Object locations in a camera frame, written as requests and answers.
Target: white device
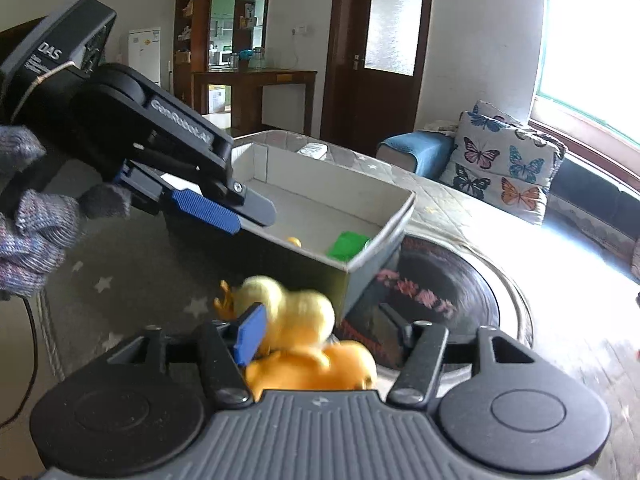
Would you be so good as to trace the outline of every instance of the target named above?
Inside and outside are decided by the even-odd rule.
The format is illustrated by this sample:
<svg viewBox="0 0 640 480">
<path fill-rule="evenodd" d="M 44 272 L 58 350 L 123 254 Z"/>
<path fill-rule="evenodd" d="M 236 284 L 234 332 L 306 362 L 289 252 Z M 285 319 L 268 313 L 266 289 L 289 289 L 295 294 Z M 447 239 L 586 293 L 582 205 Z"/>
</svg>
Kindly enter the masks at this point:
<svg viewBox="0 0 640 480">
<path fill-rule="evenodd" d="M 130 30 L 123 62 L 160 86 L 160 28 Z"/>
<path fill-rule="evenodd" d="M 320 142 L 310 142 L 306 146 L 300 148 L 297 153 L 320 160 L 326 155 L 328 149 L 329 148 L 326 144 L 321 144 Z"/>
</svg>

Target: black cable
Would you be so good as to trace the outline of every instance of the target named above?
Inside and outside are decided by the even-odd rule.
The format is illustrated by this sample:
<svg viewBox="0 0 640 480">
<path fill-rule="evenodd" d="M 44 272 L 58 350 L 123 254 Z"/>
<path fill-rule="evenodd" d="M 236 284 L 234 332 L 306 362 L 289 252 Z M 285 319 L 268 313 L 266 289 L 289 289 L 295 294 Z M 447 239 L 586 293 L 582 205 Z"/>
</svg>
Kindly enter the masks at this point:
<svg viewBox="0 0 640 480">
<path fill-rule="evenodd" d="M 36 376 L 38 375 L 38 334 L 36 332 L 36 322 L 33 319 L 33 312 L 31 311 L 31 305 L 29 305 L 29 301 L 27 298 L 22 298 L 22 302 L 24 303 L 24 307 L 27 310 L 27 316 L 29 316 L 29 325 L 31 325 L 31 338 L 33 340 L 33 371 L 31 372 L 31 379 L 29 379 L 29 384 L 27 385 L 27 390 L 24 393 L 24 397 L 20 402 L 20 406 L 15 410 L 15 413 L 9 417 L 6 421 L 0 422 L 0 430 L 2 428 L 7 427 L 10 424 L 13 424 L 24 409 L 25 404 L 29 400 L 31 396 L 31 391 L 33 390 L 33 385 L 36 382 Z"/>
</svg>

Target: blue butterfly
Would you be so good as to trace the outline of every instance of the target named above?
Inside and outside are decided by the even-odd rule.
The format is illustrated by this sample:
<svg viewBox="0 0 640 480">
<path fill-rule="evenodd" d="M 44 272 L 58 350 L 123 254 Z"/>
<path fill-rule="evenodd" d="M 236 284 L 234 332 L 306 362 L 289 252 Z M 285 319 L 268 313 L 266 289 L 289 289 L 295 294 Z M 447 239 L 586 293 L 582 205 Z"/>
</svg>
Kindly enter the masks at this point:
<svg viewBox="0 0 640 480">
<path fill-rule="evenodd" d="M 485 117 L 483 115 L 478 115 L 473 112 L 467 112 L 469 117 L 471 117 L 471 124 L 473 126 L 482 126 L 482 129 L 489 128 L 492 132 L 499 132 L 502 128 L 502 125 L 498 121 L 494 121 L 489 117 Z"/>
<path fill-rule="evenodd" d="M 484 190 L 489 187 L 491 180 L 488 178 L 475 178 L 472 180 L 473 176 L 475 175 L 471 173 L 471 177 L 469 177 L 465 168 L 456 164 L 456 176 L 453 178 L 453 189 L 484 200 Z"/>
<path fill-rule="evenodd" d="M 544 158 L 536 158 L 529 164 L 524 164 L 522 156 L 515 146 L 509 146 L 509 161 L 511 163 L 509 166 L 510 175 L 513 178 L 522 179 L 524 177 L 524 180 L 531 184 L 535 183 L 536 175 L 540 173 L 545 163 Z"/>
</svg>

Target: gray glove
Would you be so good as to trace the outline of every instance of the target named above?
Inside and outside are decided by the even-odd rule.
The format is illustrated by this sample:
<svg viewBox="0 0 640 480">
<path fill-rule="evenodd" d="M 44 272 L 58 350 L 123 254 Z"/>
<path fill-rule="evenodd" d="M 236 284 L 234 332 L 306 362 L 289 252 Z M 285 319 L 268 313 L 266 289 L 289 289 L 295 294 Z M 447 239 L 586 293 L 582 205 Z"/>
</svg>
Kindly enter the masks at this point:
<svg viewBox="0 0 640 480">
<path fill-rule="evenodd" d="M 0 126 L 0 173 L 22 171 L 46 154 L 22 126 Z M 111 184 L 92 187 L 78 200 L 28 190 L 15 222 L 0 214 L 0 290 L 31 296 L 65 259 L 87 219 L 129 215 L 129 191 Z"/>
</svg>

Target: wooden desk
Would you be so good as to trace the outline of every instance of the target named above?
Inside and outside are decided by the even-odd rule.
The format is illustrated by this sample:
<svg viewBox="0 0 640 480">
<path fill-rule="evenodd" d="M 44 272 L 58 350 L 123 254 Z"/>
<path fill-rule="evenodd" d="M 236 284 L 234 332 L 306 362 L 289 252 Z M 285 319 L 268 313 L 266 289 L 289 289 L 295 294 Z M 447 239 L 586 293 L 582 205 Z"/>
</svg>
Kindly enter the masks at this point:
<svg viewBox="0 0 640 480">
<path fill-rule="evenodd" d="M 234 70 L 220 68 L 212 72 L 191 74 L 191 106 L 198 113 L 209 113 L 209 85 L 231 86 L 231 127 L 242 134 L 262 129 L 262 87 L 271 85 L 305 85 L 305 127 L 303 133 L 311 135 L 314 111 L 316 72 L 311 70 L 285 70 L 280 68 L 249 68 Z"/>
</svg>

